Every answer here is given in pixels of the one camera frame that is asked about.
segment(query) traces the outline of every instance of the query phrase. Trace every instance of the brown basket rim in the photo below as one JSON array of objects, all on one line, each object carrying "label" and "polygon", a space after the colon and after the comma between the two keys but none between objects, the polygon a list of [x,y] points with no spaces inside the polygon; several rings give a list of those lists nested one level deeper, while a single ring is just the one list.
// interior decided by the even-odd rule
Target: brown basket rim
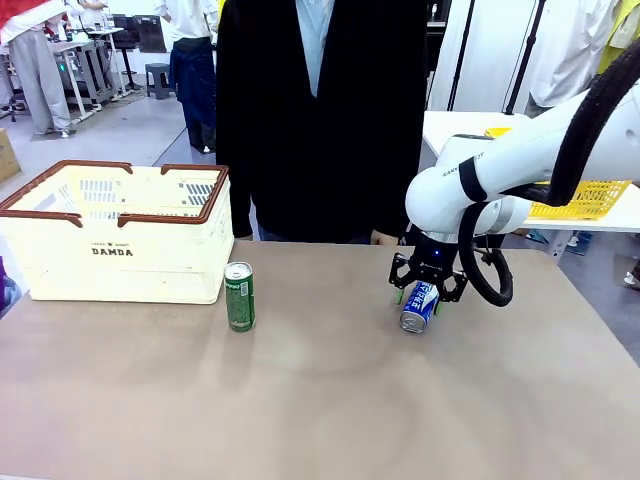
[{"label": "brown basket rim", "polygon": [[[52,177],[56,173],[60,172],[63,168],[68,166],[82,166],[82,167],[106,167],[106,168],[122,168],[127,173],[133,175],[133,168],[130,163],[126,162],[101,162],[90,160],[62,160],[29,183],[19,188],[15,193],[7,197],[2,203],[0,203],[0,217],[8,218],[36,218],[46,220],[66,220],[73,223],[76,227],[82,228],[82,215],[78,213],[67,212],[35,212],[29,210],[9,210],[16,202],[21,200],[25,195],[38,187],[48,178]],[[173,217],[165,215],[140,215],[135,213],[125,213],[118,217],[118,228],[124,227],[129,222],[140,223],[168,223],[179,225],[202,225],[209,220],[213,207],[215,206],[218,196],[222,191],[225,180],[229,175],[229,168],[218,165],[181,165],[181,164],[166,164],[160,167],[160,174],[165,175],[169,170],[210,170],[219,171],[220,175],[216,179],[216,183],[213,188],[213,192],[209,195],[209,198],[202,206],[200,215],[197,217]]]}]

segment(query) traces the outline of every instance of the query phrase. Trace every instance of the light blue shirt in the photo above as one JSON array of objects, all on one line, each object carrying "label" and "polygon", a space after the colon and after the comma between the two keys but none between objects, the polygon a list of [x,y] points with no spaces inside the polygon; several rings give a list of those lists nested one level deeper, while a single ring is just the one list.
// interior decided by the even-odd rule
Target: light blue shirt
[{"label": "light blue shirt", "polygon": [[320,69],[334,3],[335,0],[296,0],[309,85],[314,97],[318,96]]}]

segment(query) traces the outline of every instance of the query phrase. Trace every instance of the person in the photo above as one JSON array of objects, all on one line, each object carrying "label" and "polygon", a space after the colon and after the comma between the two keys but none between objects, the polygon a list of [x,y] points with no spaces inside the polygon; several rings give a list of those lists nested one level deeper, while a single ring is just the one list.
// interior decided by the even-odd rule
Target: person
[{"label": "person", "polygon": [[49,0],[17,12],[2,27],[0,39],[3,45],[9,45],[11,61],[20,78],[35,133],[59,132],[67,138],[71,115],[58,67],[44,34],[45,23],[53,31],[57,30],[55,24],[65,13],[65,5],[61,0]]},{"label": "person", "polygon": [[398,243],[422,142],[426,25],[422,0],[226,0],[217,162],[236,237]]},{"label": "person", "polygon": [[604,73],[640,37],[640,0],[620,0],[618,6],[615,25],[607,39],[598,74]]},{"label": "person", "polygon": [[636,263],[636,266],[632,271],[627,272],[624,282],[632,287],[636,287],[638,285],[638,282],[640,282],[640,261]]},{"label": "person", "polygon": [[2,287],[2,296],[0,297],[0,319],[4,317],[9,310],[22,297],[20,286],[7,275],[4,268],[4,262],[0,256],[0,286]]},{"label": "person", "polygon": [[171,25],[169,83],[182,103],[189,143],[203,153],[216,148],[216,71],[207,15],[217,30],[217,0],[154,0],[154,14]]},{"label": "person", "polygon": [[96,30],[96,25],[101,29],[105,27],[104,9],[109,7],[109,0],[68,0],[68,3],[78,17],[79,28]]},{"label": "person", "polygon": [[525,115],[534,118],[585,91],[615,22],[619,0],[551,0],[545,42]]}]

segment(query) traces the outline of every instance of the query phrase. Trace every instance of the basket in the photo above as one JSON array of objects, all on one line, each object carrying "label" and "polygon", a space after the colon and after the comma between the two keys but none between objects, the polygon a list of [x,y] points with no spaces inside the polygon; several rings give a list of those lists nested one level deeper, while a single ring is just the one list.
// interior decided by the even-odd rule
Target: basket
[{"label": "basket", "polygon": [[631,182],[580,182],[576,194],[565,207],[534,203],[530,218],[598,220],[616,204]]},{"label": "basket", "polygon": [[226,167],[63,161],[0,204],[34,300],[214,303],[233,247]]}]

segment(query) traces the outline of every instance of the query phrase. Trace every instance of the person's hand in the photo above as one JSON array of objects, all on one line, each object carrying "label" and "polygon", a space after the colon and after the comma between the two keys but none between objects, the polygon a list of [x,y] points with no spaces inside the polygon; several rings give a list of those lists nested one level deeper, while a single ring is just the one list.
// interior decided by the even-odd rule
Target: person's hand
[{"label": "person's hand", "polygon": [[371,234],[371,245],[398,245],[398,237],[392,237],[391,235],[385,235],[377,230],[374,230]]}]

